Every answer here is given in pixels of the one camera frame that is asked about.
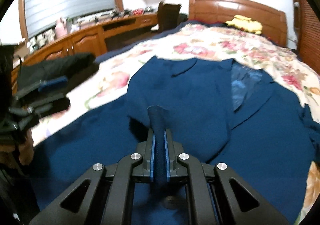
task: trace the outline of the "floral bedspread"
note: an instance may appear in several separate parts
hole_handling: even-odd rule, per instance
[[[262,36],[236,29],[187,24],[179,32],[141,42],[131,50],[100,64],[99,71],[68,93],[71,105],[64,112],[44,118],[33,128],[35,145],[90,109],[113,101],[127,92],[130,78],[151,57],[186,60],[197,57],[220,61],[234,58],[252,69],[264,69],[274,81],[295,92],[302,106],[310,106],[320,123],[320,77],[288,48],[273,45]],[[320,170],[311,163],[307,191],[298,222],[320,192]]]

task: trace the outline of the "wooden headboard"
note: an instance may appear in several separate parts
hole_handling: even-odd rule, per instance
[[[281,46],[287,44],[285,13],[249,0],[189,0],[189,19],[206,23],[225,22],[242,15],[262,24],[262,34]]]

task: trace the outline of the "wooden door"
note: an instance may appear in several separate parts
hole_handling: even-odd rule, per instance
[[[63,40],[62,42],[58,42],[55,44],[48,45],[47,47],[44,47],[41,56],[38,57],[38,62],[42,60],[53,60],[59,57],[65,57],[69,55],[68,53],[68,41]]]
[[[307,0],[300,0],[299,56],[320,74],[320,21]]]
[[[99,56],[107,50],[104,40],[102,43],[98,27],[88,31],[80,31],[78,35],[71,37],[71,42],[71,50],[75,54],[89,52]]]

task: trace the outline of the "yellow stuffed toy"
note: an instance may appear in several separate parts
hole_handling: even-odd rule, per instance
[[[235,18],[231,21],[226,21],[226,24],[257,35],[262,33],[262,24],[259,21],[253,21],[251,18],[241,15],[235,15]]]

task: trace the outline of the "blue fabric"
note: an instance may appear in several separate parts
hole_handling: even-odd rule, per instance
[[[151,126],[157,138],[156,183],[137,186],[133,225],[186,224],[181,211],[166,210],[160,203],[177,191],[162,177],[165,127],[202,162],[230,165],[293,223],[319,145],[319,125],[308,106],[302,108],[297,96],[267,73],[254,71],[250,77],[250,70],[236,68],[233,60],[152,58],[132,77],[126,95],[87,112],[36,147],[30,178],[40,208],[93,164],[113,164],[134,152],[148,130],[129,114]],[[238,107],[232,80],[244,83]]]
[[[141,43],[141,42],[143,42],[143,41],[153,40],[153,39],[159,39],[159,38],[166,37],[167,35],[176,33],[176,32],[178,32],[181,28],[183,28],[183,27],[184,27],[186,24],[188,24],[188,23],[198,23],[198,22],[197,22],[197,21],[194,21],[194,20],[182,22],[182,23],[181,23],[178,27],[176,27],[175,29],[171,29],[171,30],[164,31],[164,32],[162,32],[162,33],[160,33],[160,34],[157,34],[157,35],[155,35],[155,36],[153,36],[153,37],[151,37],[151,38],[148,38],[148,39],[139,40],[139,41],[134,42],[134,43],[132,43],[132,44],[126,46],[126,47],[123,47],[123,48],[121,48],[121,49],[116,49],[116,50],[107,52],[107,53],[105,53],[105,54],[103,54],[103,55],[98,56],[95,61],[96,61],[97,63],[101,63],[101,62],[106,61],[106,60],[108,60],[108,59],[110,59],[110,58],[112,58],[112,57],[114,57],[114,56],[116,56],[116,55],[122,54],[122,53],[130,50],[131,48],[133,48],[134,46],[136,46],[137,44],[139,44],[139,43]]]
[[[237,110],[254,92],[260,83],[263,70],[254,70],[238,62],[232,64],[231,87],[233,109]]]
[[[171,128],[173,139],[200,161],[230,165],[293,224],[320,142],[320,125],[296,94],[262,71],[261,77],[253,74],[260,81],[235,111],[232,62],[152,58],[129,83],[128,113],[147,127]],[[164,108],[165,114],[151,120],[146,109],[152,105]],[[162,147],[162,135],[156,140]],[[156,168],[164,173],[162,148],[158,153],[162,162]],[[155,182],[158,188],[165,185]],[[147,203],[144,213],[152,215]]]

